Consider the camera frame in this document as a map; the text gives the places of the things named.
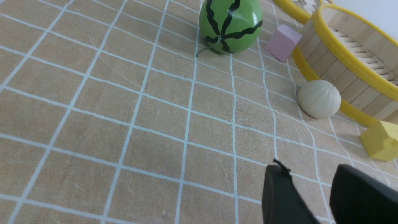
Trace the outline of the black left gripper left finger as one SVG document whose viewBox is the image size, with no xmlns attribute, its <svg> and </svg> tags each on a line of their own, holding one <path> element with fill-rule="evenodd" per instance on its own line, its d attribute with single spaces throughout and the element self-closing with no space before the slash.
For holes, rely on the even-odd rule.
<svg viewBox="0 0 398 224">
<path fill-rule="evenodd" d="M 297 191 L 290 169 L 277 159 L 266 167 L 262 193 L 264 224 L 319 224 Z"/>
</svg>

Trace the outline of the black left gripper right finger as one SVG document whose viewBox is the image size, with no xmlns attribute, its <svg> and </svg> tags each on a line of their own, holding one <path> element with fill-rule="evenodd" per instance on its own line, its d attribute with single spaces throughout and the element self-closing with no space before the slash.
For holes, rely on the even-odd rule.
<svg viewBox="0 0 398 224">
<path fill-rule="evenodd" d="M 337 224 L 398 222 L 398 192 L 347 164 L 337 166 L 329 204 Z"/>
</svg>

